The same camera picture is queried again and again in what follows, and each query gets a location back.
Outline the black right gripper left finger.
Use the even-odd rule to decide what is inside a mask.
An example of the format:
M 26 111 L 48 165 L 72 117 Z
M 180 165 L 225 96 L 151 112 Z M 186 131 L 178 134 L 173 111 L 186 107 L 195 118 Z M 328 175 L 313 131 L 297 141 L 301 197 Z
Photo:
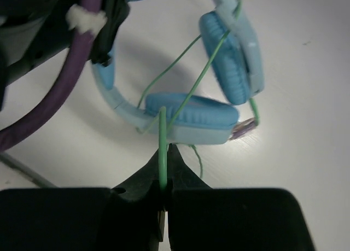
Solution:
M 1 191 L 1 250 L 158 250 L 157 154 L 114 188 L 59 188 L 6 154 L 1 160 L 35 184 Z

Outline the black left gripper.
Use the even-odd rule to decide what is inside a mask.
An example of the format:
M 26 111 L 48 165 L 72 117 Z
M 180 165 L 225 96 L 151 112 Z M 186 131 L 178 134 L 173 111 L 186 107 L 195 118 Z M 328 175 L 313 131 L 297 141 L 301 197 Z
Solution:
M 107 22 L 94 41 L 91 62 L 107 67 L 112 62 L 109 52 L 119 27 L 130 13 L 130 7 L 126 0 L 102 0 L 102 10 L 106 14 Z

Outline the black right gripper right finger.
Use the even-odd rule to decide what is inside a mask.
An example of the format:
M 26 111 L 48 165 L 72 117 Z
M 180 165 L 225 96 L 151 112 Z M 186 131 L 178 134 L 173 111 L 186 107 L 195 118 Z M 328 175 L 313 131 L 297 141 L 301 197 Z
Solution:
M 213 189 L 168 157 L 168 236 L 172 250 L 314 250 L 301 207 L 279 188 Z

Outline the light blue headphones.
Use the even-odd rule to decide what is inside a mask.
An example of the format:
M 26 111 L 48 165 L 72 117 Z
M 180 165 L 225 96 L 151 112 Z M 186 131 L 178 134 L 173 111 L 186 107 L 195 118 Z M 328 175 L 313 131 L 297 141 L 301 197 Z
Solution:
M 129 103 L 114 85 L 114 63 L 93 65 L 96 85 L 118 116 L 140 133 L 158 133 L 165 110 L 166 138 L 182 144 L 224 144 L 259 125 L 254 96 L 264 89 L 263 63 L 254 28 L 241 0 L 213 0 L 215 8 L 201 17 L 199 39 L 226 102 L 188 93 L 145 91 L 138 105 Z

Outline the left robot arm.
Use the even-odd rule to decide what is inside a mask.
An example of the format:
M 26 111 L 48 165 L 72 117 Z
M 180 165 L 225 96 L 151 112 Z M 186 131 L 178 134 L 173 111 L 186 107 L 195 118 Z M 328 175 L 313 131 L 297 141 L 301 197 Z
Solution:
M 70 46 L 66 12 L 80 0 L 1 0 L 1 100 L 12 82 Z M 130 7 L 126 0 L 102 0 L 107 22 L 94 41 L 89 60 L 107 67 L 110 51 Z

